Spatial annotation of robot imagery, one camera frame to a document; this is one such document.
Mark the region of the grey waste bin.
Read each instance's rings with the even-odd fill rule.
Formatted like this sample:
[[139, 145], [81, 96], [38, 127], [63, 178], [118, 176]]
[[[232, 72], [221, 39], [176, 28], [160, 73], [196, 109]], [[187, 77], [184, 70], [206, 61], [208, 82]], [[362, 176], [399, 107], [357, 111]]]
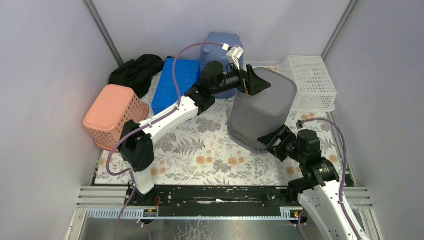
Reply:
[[271, 87], [254, 96], [236, 93], [227, 133], [242, 148], [264, 154], [266, 146], [258, 138], [273, 133], [286, 123], [297, 86], [288, 77], [267, 68], [255, 68], [254, 73], [269, 82]]

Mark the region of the blue divided plastic tray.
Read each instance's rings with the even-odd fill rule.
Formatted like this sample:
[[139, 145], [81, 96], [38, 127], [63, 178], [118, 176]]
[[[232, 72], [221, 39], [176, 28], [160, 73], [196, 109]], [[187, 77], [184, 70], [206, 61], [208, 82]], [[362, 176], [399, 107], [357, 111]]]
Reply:
[[[155, 91], [151, 107], [158, 114], [178, 101], [178, 94], [172, 76], [174, 59], [167, 58]], [[183, 96], [200, 77], [200, 62], [198, 60], [179, 59], [175, 67], [175, 76]]]

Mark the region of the white plastic basket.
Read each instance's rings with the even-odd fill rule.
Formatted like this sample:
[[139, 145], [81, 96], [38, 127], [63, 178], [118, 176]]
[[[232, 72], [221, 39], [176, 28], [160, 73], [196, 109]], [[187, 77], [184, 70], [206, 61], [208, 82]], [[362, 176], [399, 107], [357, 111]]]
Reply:
[[321, 56], [290, 55], [276, 70], [297, 87], [291, 107], [294, 112], [328, 113], [336, 109], [337, 90]]

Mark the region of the blue bucket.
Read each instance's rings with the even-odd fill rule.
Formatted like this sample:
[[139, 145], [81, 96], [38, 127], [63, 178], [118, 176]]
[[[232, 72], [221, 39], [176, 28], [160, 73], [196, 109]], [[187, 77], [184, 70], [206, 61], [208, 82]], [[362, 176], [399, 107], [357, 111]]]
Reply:
[[[215, 32], [209, 33], [204, 40], [208, 43], [228, 44], [232, 47], [243, 47], [240, 36], [235, 33]], [[204, 44], [200, 48], [200, 73], [206, 68], [209, 62], [217, 61], [223, 65], [223, 70], [226, 73], [230, 70], [230, 61], [227, 58], [227, 51], [224, 51], [221, 46], [213, 44]]]

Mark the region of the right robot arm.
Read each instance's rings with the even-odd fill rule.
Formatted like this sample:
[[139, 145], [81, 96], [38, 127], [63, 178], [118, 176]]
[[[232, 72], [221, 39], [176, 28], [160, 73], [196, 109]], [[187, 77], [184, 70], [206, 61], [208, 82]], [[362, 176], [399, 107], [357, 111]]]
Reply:
[[277, 159], [299, 163], [302, 177], [288, 183], [287, 201], [301, 205], [323, 236], [330, 240], [367, 240], [347, 198], [333, 163], [322, 156], [321, 143], [313, 130], [294, 134], [286, 125], [257, 139]]

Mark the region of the pink plastic basket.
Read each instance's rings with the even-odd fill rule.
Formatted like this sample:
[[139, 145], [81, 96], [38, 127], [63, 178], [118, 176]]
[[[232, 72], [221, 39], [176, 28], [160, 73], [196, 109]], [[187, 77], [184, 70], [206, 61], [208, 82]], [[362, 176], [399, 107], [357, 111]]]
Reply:
[[104, 87], [83, 119], [83, 125], [103, 150], [110, 151], [120, 140], [124, 124], [146, 119], [149, 106], [133, 89], [109, 84]]

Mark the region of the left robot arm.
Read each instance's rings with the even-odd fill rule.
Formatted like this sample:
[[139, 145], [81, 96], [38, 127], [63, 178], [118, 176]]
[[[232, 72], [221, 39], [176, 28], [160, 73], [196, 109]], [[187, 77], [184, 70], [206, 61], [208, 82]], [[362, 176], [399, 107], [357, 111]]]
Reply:
[[199, 80], [175, 104], [142, 122], [126, 122], [117, 149], [130, 166], [132, 182], [137, 190], [136, 199], [144, 206], [155, 200], [151, 165], [155, 159], [154, 145], [164, 135], [206, 112], [215, 104], [217, 94], [237, 90], [255, 96], [271, 86], [255, 73], [251, 65], [247, 65], [246, 70], [233, 68], [225, 73], [220, 62], [211, 61], [201, 72]]

